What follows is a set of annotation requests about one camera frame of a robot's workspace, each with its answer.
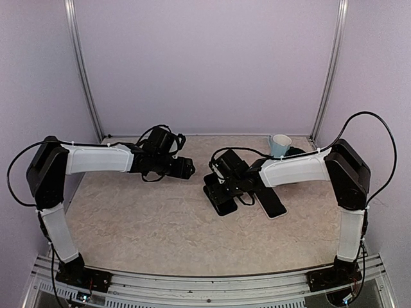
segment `marble surface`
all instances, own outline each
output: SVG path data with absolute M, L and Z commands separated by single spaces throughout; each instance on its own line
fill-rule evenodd
M 122 139 L 135 142 L 135 139 Z M 293 146 L 311 150 L 304 137 Z M 90 266 L 161 275 L 246 275 L 333 262 L 340 211 L 329 182 L 276 187 L 288 209 L 269 220 L 259 205 L 220 217 L 203 193 L 212 153 L 224 146 L 269 152 L 267 138 L 187 137 L 190 180 L 144 183 L 139 174 L 87 173 L 67 212 L 73 239 Z M 257 155 L 238 151 L 249 164 Z

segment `metal rail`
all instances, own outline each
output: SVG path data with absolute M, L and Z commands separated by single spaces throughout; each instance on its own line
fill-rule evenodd
M 73 43 L 74 54 L 76 56 L 76 63 L 78 67 L 78 72 L 80 73 L 80 80 L 83 86 L 85 100 L 87 103 L 87 109 L 89 110 L 92 124 L 94 127 L 94 132 L 97 136 L 98 142 L 101 142 L 104 139 L 104 133 L 103 128 L 101 126 L 100 118 L 98 117 L 96 105 L 94 104 L 94 100 L 92 98 L 89 79 L 87 77 L 87 72 L 85 70 L 85 64 L 82 55 L 82 45 L 80 43 L 80 35 L 78 34 L 74 0 L 64 0 L 64 3 L 66 5 L 66 15 L 69 24 L 71 41 Z
M 326 83 L 322 91 L 319 111 L 317 113 L 317 117 L 314 122 L 314 127 L 310 135 L 314 143 L 317 143 L 317 138 L 320 133 L 321 124 L 324 120 L 324 116 L 326 114 L 327 106 L 329 103 L 329 96 L 331 94 L 331 88 L 333 86 L 335 72 L 337 71 L 338 56 L 340 54 L 341 43 L 344 34 L 347 9 L 348 0 L 340 0 L 340 5 L 338 7 L 337 25 L 335 27 L 333 49 L 331 51 L 331 60 L 329 61 Z
M 31 288 L 53 293 L 51 289 L 51 259 L 38 257 L 32 271 L 35 283 Z M 286 273 L 238 277 L 173 277 L 110 271 L 113 274 L 109 292 L 93 292 L 89 305 L 115 308 L 170 308 L 170 307 L 305 307 L 311 295 L 305 274 L 311 269 Z M 365 280 L 382 279 L 385 268 L 379 255 L 366 257 Z M 57 282 L 58 294 L 68 299 L 81 289 Z

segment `purple wall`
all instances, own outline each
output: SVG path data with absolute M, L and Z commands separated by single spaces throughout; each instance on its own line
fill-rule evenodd
M 392 128 L 398 171 L 371 205 L 367 244 L 380 252 L 400 307 L 411 301 L 411 3 L 350 1 L 347 25 L 319 145 L 331 142 L 349 115 L 371 110 Z M 387 133 L 368 117 L 353 121 L 344 137 L 372 170 L 371 192 L 387 179 L 392 150 Z
M 76 2 L 106 133 L 309 135 L 338 1 Z
M 0 4 L 0 298 L 17 307 L 35 258 L 46 251 L 34 209 L 12 200 L 6 168 L 27 145 L 56 135 L 95 141 L 74 62 L 63 1 L 20 0 Z M 26 168 L 34 151 L 14 168 L 12 185 L 30 201 Z M 66 186 L 66 200 L 79 178 Z

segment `wire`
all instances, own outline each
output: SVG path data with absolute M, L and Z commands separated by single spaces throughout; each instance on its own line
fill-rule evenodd
M 169 154 L 170 154 L 171 156 L 177 154 L 177 153 L 181 150 L 181 148 L 182 148 L 180 139 L 179 139 L 176 135 L 174 135 L 173 132 L 171 131 L 171 128 L 170 128 L 168 125 L 165 125 L 165 124 L 158 124 L 158 125 L 155 125 L 155 126 L 149 128 L 149 129 L 147 129 L 147 130 L 144 132 L 144 134 L 142 134 L 142 135 L 140 136 L 140 138 L 139 138 L 139 140 L 137 141 L 136 145 L 137 145 L 137 146 L 142 145 L 142 144 L 145 142 L 145 140 L 146 140 L 146 139 L 143 140 L 143 138 L 145 137 L 145 135 L 147 135 L 149 132 L 151 132 L 154 128 L 157 128 L 157 127 L 164 127 L 164 128 L 166 128 L 166 129 L 173 135 L 173 138 L 174 138 L 175 142 L 177 143 L 177 150 L 175 150 L 175 151 L 173 151 L 173 152 L 170 152 Z
M 210 161 L 209 161 L 209 163 L 208 163 L 208 165 L 209 165 L 209 167 L 212 169 L 212 166 L 213 166 L 213 162 L 215 161 L 215 156 L 217 155 L 217 154 L 219 154 L 219 152 L 221 152 L 221 151 L 226 151 L 226 150 L 241 150 L 241 151 L 249 151 L 249 152 L 253 152 L 253 153 L 255 153 L 255 154 L 258 154 L 258 155 L 260 155 L 261 157 L 264 157 L 264 158 L 267 158 L 267 159 L 275 159 L 273 156 L 271 156 L 271 155 L 267 155 L 267 154 L 263 154 L 262 152 L 260 152 L 260 151 L 258 151 L 258 150 L 255 150 L 255 149 L 252 149 L 252 148 L 244 148 L 244 147 L 241 147 L 241 146 L 226 146 L 226 147 L 224 147 L 224 148 L 221 148 L 221 149 L 218 149 L 218 150 L 216 150 L 214 153 L 213 153 L 213 155 L 211 155 L 211 159 L 210 159 Z M 216 174 L 216 176 L 217 176 L 217 178 L 219 178 L 220 180 L 225 180 L 225 178 L 222 178 L 222 177 L 220 177 L 217 173 L 215 173 Z
M 156 178 L 155 180 L 147 180 L 145 176 L 141 174 L 141 179 L 143 180 L 143 182 L 146 182 L 146 183 L 160 182 L 164 177 L 165 175 L 161 175 L 159 178 Z
M 396 147 L 396 143 L 395 143 L 395 140 L 394 140 L 394 136 L 393 136 L 393 134 L 392 134 L 392 132 L 391 132 L 391 129 L 389 128 L 388 124 L 383 120 L 383 118 L 380 117 L 378 114 L 375 114 L 374 112 L 371 112 L 371 111 L 360 111 L 360 112 L 357 112 L 357 113 L 353 114 L 352 116 L 350 116 L 350 117 L 347 119 L 347 121 L 344 123 L 342 129 L 340 130 L 340 133 L 339 133 L 338 136 L 337 136 L 337 138 L 335 138 L 335 140 L 334 140 L 331 144 L 329 144 L 328 146 L 326 146 L 325 148 L 320 149 L 320 152 L 327 151 L 327 150 L 330 149 L 334 144 L 336 144 L 337 141 L 341 138 L 342 134 L 344 133 L 345 129 L 347 128 L 347 126 L 348 126 L 348 124 L 351 122 L 351 120 L 353 120 L 355 117 L 358 117 L 358 116 L 360 116 L 360 115 L 373 116 L 373 117 L 375 117 L 376 119 L 378 119 L 378 120 L 384 125 L 385 129 L 387 130 L 388 134 L 390 135 L 390 139 L 391 139 L 391 142 L 392 142 L 392 146 L 393 146 L 393 148 L 394 148 L 394 169 L 393 169 L 393 170 L 395 171 L 396 164 L 397 164 L 397 147 Z M 262 152 L 260 152 L 260 151 L 258 151 L 258 150 L 255 150 L 255 149 L 241 148 L 241 147 L 226 147 L 226 148 L 222 148 L 222 149 L 219 149 L 219 150 L 215 151 L 214 154 L 213 154 L 213 156 L 211 157 L 211 160 L 214 160 L 215 155 L 216 155 L 217 153 L 219 153 L 219 152 L 221 152 L 221 151 L 224 151 L 224 150 L 247 150 L 247 151 L 252 151 L 252 152 L 257 153 L 258 155 L 260 155 L 260 156 L 262 156 L 262 157 L 264 157 L 264 158 L 271 159 L 271 160 L 288 160 L 288 159 L 297 158 L 297 157 L 310 156 L 310 155 L 313 155 L 313 154 L 317 154 L 317 153 L 318 153 L 318 151 L 311 151 L 311 152 L 307 152 L 307 153 L 301 153 L 301 154 L 290 155 L 290 156 L 285 156 L 285 157 L 283 157 L 283 158 L 279 158 L 279 157 L 273 157 L 273 156 L 267 155 L 267 154 L 262 154 Z M 381 187 L 381 190 L 384 189 L 384 188 L 386 188 L 386 186 L 389 184 L 389 182 L 391 181 L 391 179 L 392 179 L 393 176 L 394 176 L 394 172 L 391 173 L 389 180 L 387 181 L 387 183 L 386 183 L 385 185 L 383 185 L 383 186 Z M 377 195 L 377 193 L 375 193 L 373 196 L 371 196 L 370 199 L 369 199 L 369 201 L 370 201 L 371 199 L 373 199 L 376 195 Z
M 58 298 L 56 283 L 55 283 L 55 280 L 54 280 L 54 257 L 55 257 L 55 255 L 57 255 L 57 257 L 58 257 L 58 254 L 56 253 L 56 251 L 54 249 L 54 245 L 50 244 L 50 246 L 51 246 L 51 250 L 53 251 L 53 253 L 51 254 L 51 283 L 53 285 L 53 291 L 54 291 L 54 295 L 56 296 L 56 301 L 57 301 L 58 305 L 61 308 L 64 308 L 61 301 L 60 301 L 60 299 Z
M 355 293 L 358 292 L 358 281 L 354 278 L 354 290 Z
M 254 205 L 254 204 L 256 204 L 256 199 L 255 199 L 255 197 L 253 196 L 253 195 L 251 195 L 250 196 L 250 198 L 251 198 L 251 203 L 246 203 L 242 198 L 241 198 L 241 196 L 237 196 L 237 199 L 239 199 L 239 201 L 242 203 L 242 204 L 244 204 L 244 205 Z
M 93 147 L 97 147 L 97 148 L 107 148 L 109 146 L 107 144 L 90 144 L 90 143 L 67 142 L 67 141 L 60 141 L 60 140 L 43 140 L 43 141 L 33 143 L 33 144 L 29 145 L 27 148 L 25 148 L 24 150 L 22 150 L 19 154 L 17 154 L 13 158 L 12 162 L 10 163 L 10 165 L 7 168 L 7 187 L 8 187 L 8 190 L 10 191 L 10 194 L 13 196 L 14 200 L 17 203 L 23 205 L 24 207 L 35 207 L 36 204 L 23 202 L 20 199 L 18 199 L 18 197 L 15 195 L 15 193 L 12 189 L 12 185 L 10 184 L 10 173 L 12 171 L 13 165 L 15 164 L 17 159 L 19 159 L 20 156 L 23 155 L 24 153 L 26 153 L 28 150 L 30 150 L 30 149 L 32 149 L 36 146 L 41 146 L 42 144 L 49 144 L 49 143 L 65 144 L 66 146 L 93 146 Z M 120 142 L 110 144 L 110 146 L 116 146 L 118 144 L 120 144 Z
M 156 127 L 164 127 L 164 128 L 167 128 L 167 130 L 168 130 L 170 133 L 173 133 L 168 125 L 158 124 L 158 125 L 155 125 L 155 126 L 149 128 L 149 129 L 147 129 L 147 130 L 144 132 L 144 134 L 142 134 L 142 135 L 140 136 L 140 138 L 139 138 L 139 140 L 137 141 L 136 144 L 137 144 L 138 146 L 140 146 L 140 142 L 142 141 L 142 139 L 144 138 L 144 136 L 147 135 L 148 133 L 150 133 L 150 132 L 151 132 L 154 128 L 156 128 Z
M 349 305 L 351 305 L 353 302 L 355 302 L 356 299 L 360 296 L 360 293 L 362 291 L 362 288 L 363 288 L 364 282 L 365 282 L 365 246 L 364 246 L 364 243 L 361 242 L 360 246 L 362 248 L 362 266 L 363 266 L 361 286 L 360 286 L 360 289 L 358 290 L 358 292 L 355 294 L 355 297 L 353 298 L 353 300 L 351 300 L 348 303 Z
M 91 287 L 92 287 L 92 279 L 90 279 L 90 288 L 89 288 L 90 296 L 92 295 Z

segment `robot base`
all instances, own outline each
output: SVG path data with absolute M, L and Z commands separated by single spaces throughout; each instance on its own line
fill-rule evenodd
M 60 271 L 56 274 L 56 281 L 73 287 L 107 293 L 111 282 L 111 276 L 112 274 L 107 271 L 84 268 L 81 279 L 73 279 L 67 275 L 66 272 Z
M 345 286 L 362 279 L 357 262 L 345 262 L 337 257 L 332 268 L 309 271 L 306 276 L 311 292 Z
M 71 262 L 59 264 L 56 280 L 89 291 L 107 293 L 111 276 L 108 271 L 85 268 L 83 257 L 79 253 Z
M 216 204 L 218 201 L 217 196 L 223 193 L 222 191 L 216 191 L 216 189 L 222 190 L 224 188 L 223 185 L 219 185 L 218 178 L 215 173 L 206 175 L 204 177 L 204 182 L 206 185 L 203 187 L 203 191 L 219 216 L 225 216 L 237 210 L 237 204 L 232 197 L 227 197 L 225 202 L 218 202 L 219 204 Z

